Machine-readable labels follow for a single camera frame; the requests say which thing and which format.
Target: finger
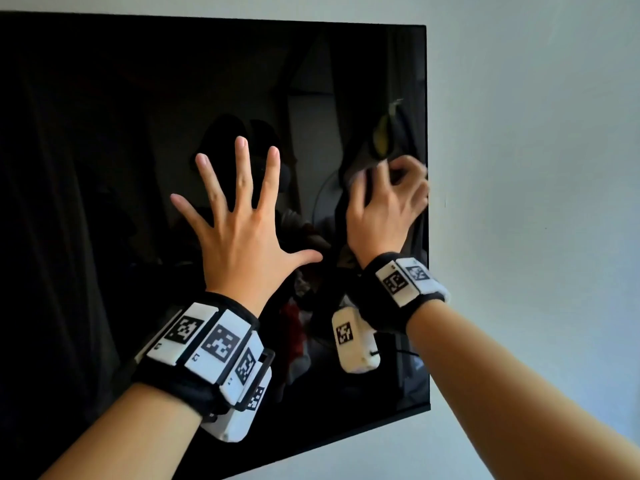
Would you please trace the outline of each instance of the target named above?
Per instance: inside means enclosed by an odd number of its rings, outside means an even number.
[[[279,185],[280,152],[275,146],[272,146],[267,153],[267,167],[264,170],[264,180],[262,181],[258,210],[273,211],[275,209]]]
[[[373,169],[373,198],[386,195],[390,190],[389,163],[387,160],[382,160]]]
[[[367,190],[367,176],[364,170],[360,170],[353,177],[349,191],[349,206],[347,214],[361,216],[364,212],[364,195]]]
[[[289,255],[293,261],[293,269],[299,268],[306,264],[322,261],[322,254],[313,249],[305,249]]]
[[[411,197],[411,209],[413,218],[424,212],[429,204],[429,183],[422,180],[415,193]]]
[[[189,203],[187,199],[185,199],[182,195],[171,194],[171,202],[178,209],[183,217],[187,220],[191,228],[195,231],[198,239],[204,235],[207,229],[210,229],[209,224],[207,224],[206,220],[197,213],[196,209]]]
[[[405,170],[406,174],[396,186],[396,192],[402,193],[407,197],[411,197],[418,186],[425,181],[427,176],[427,167],[423,165],[417,158],[409,155],[403,155],[389,163],[389,168],[393,170]]]
[[[251,161],[249,160],[249,144],[246,138],[236,138],[236,207],[234,212],[251,210],[253,195],[253,179],[251,177]]]
[[[213,211],[214,225],[216,225],[217,223],[223,222],[227,217],[229,212],[227,198],[225,197],[225,193],[222,192],[220,182],[218,181],[218,177],[216,177],[216,173],[213,171],[208,156],[204,153],[198,153],[196,155],[196,165],[198,166],[200,176],[207,190],[209,203]]]

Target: forearm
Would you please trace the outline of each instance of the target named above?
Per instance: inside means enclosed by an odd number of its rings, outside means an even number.
[[[497,478],[640,476],[635,445],[443,302],[421,306],[407,334]]]
[[[171,395],[133,384],[42,478],[169,479],[201,419]]]

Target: black wrist strap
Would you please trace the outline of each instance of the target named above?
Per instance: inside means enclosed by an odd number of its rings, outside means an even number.
[[[407,322],[423,303],[448,301],[449,292],[418,259],[384,253],[364,268],[349,297],[375,330],[406,333]]]
[[[151,343],[133,380],[177,397],[203,417],[224,414],[263,352],[258,326],[240,303],[203,293]]]

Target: skin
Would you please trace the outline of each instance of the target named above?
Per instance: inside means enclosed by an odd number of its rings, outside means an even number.
[[[236,140],[236,208],[227,201],[206,156],[196,157],[216,226],[179,195],[171,199],[202,247],[207,290],[229,296],[256,316],[295,268],[318,262],[312,250],[288,254],[275,234],[280,158],[269,150],[257,209],[249,150]],[[397,185],[389,168],[405,170]],[[372,199],[365,177],[351,187],[348,243],[362,267],[399,252],[428,204],[426,168],[412,157],[380,163]],[[496,478],[640,478],[640,450],[562,395],[441,301],[429,301],[409,320],[412,344],[480,457]],[[200,423],[189,406],[134,384],[44,473],[45,479],[169,479]]]

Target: hand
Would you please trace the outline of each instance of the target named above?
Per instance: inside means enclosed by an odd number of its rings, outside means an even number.
[[[304,250],[288,254],[276,237],[275,204],[280,178],[280,153],[270,147],[258,208],[252,209],[253,180],[247,140],[236,138],[236,208],[229,212],[209,159],[197,154],[196,164],[209,195],[214,227],[210,227],[184,197],[171,201],[191,225],[202,248],[207,291],[235,299],[255,316],[293,270],[322,260]]]
[[[397,185],[391,185],[389,169],[406,170]],[[347,209],[347,243],[364,269],[375,257],[400,252],[409,227],[429,204],[427,168],[408,155],[373,169],[373,195],[364,206],[367,181],[359,172],[352,185]]]

